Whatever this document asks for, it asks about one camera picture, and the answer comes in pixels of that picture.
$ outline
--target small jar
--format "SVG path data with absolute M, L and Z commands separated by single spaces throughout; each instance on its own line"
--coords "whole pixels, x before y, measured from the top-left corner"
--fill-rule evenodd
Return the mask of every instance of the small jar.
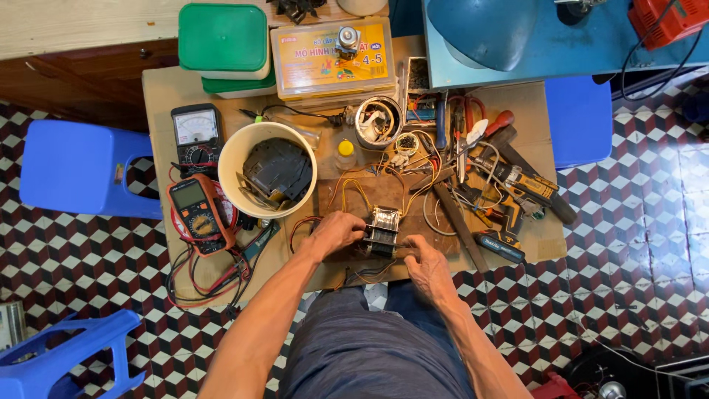
M 349 170 L 356 166 L 355 146 L 349 140 L 342 140 L 335 153 L 335 166 L 340 170 Z

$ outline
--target green plastic container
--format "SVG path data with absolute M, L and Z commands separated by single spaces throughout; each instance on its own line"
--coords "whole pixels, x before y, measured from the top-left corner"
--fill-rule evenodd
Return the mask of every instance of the green plastic container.
M 256 6 L 187 4 L 178 38 L 180 66 L 207 79 L 263 80 L 271 71 L 266 14 Z
M 224 99 L 276 94 L 276 70 L 271 65 L 271 72 L 261 80 L 207 79 L 202 77 L 202 88 L 207 94 L 216 94 Z

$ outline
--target plastic storage box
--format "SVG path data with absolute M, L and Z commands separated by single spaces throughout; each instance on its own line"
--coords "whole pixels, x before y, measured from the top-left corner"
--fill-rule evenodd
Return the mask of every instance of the plastic storage box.
M 207 79 L 262 80 L 271 70 L 268 24 L 249 4 L 199 4 L 179 12 L 180 66 Z
M 223 99 L 276 94 L 276 71 L 271 65 L 271 72 L 261 80 L 207 79 L 202 77 L 202 88 L 207 94 L 216 94 Z
M 359 48 L 352 60 L 335 51 L 343 26 L 359 32 Z M 271 41 L 278 97 L 284 101 L 382 92 L 396 83 L 388 18 L 278 28 L 271 31 Z

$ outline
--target digital multimeter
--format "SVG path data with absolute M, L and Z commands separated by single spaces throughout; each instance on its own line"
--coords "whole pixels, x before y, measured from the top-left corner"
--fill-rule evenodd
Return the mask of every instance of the digital multimeter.
M 208 177 L 196 173 L 167 186 L 167 198 L 198 255 L 210 256 L 234 246 L 236 238 L 222 222 L 221 201 Z
M 221 114 L 213 104 L 181 106 L 170 111 L 177 141 L 181 178 L 203 173 L 218 180 L 217 162 L 224 146 Z

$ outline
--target white bucket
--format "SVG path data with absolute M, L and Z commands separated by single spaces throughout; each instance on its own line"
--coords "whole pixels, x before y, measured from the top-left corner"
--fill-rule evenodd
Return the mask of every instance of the white bucket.
M 300 202 L 281 211 L 274 211 L 267 205 L 258 202 L 252 195 L 242 192 L 239 187 L 245 187 L 246 183 L 241 183 L 236 176 L 236 172 L 243 174 L 244 162 L 246 162 L 251 150 L 258 143 L 269 138 L 287 138 L 297 143 L 301 148 L 308 151 L 313 166 L 313 180 L 310 183 L 308 192 Z M 218 173 L 219 183 L 222 190 L 224 190 L 224 194 L 240 211 L 253 217 L 276 219 L 295 212 L 310 198 L 318 181 L 318 163 L 310 145 L 297 131 L 276 122 L 259 122 L 239 129 L 227 140 L 224 149 L 219 155 Z

